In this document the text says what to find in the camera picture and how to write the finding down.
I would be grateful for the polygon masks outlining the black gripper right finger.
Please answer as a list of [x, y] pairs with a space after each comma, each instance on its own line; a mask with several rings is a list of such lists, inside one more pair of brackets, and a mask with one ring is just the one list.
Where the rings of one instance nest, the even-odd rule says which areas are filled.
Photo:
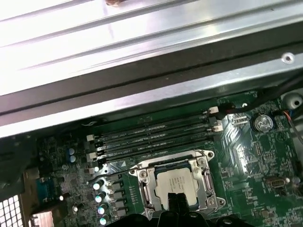
[[233, 217], [223, 217], [213, 222], [202, 214], [190, 211], [184, 193], [177, 194], [178, 202], [178, 227], [239, 227], [240, 221]]

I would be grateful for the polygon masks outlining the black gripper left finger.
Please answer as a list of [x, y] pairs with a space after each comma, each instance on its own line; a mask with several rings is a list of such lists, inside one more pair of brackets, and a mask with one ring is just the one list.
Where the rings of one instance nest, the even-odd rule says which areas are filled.
[[169, 209], [160, 214], [159, 218], [149, 220], [141, 214], [131, 214], [122, 219], [123, 227], [177, 227], [178, 200], [175, 193], [168, 193]]

